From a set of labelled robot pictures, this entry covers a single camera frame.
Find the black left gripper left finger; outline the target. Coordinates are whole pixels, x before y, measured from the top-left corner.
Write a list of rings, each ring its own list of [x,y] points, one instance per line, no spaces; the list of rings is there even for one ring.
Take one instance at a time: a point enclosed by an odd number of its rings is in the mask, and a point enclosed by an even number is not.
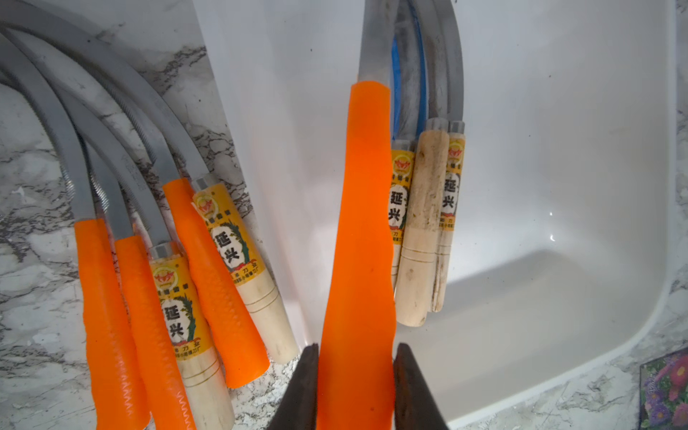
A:
[[[317,419],[319,345],[307,346],[297,362],[268,430],[313,430]]]

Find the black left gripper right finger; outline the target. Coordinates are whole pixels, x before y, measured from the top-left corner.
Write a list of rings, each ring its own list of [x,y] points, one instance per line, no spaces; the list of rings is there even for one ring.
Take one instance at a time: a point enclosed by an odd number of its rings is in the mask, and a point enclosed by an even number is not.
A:
[[[448,430],[410,345],[398,345],[393,370],[395,429]]]

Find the plain wooden handle sickle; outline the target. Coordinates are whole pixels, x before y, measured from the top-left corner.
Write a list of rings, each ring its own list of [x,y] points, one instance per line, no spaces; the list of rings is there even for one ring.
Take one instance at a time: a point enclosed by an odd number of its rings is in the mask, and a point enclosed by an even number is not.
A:
[[[416,1],[428,70],[428,119],[419,137],[410,187],[407,225],[395,283],[396,317],[400,324],[424,324],[432,301],[439,238],[444,166],[449,148],[449,66],[439,1]]]

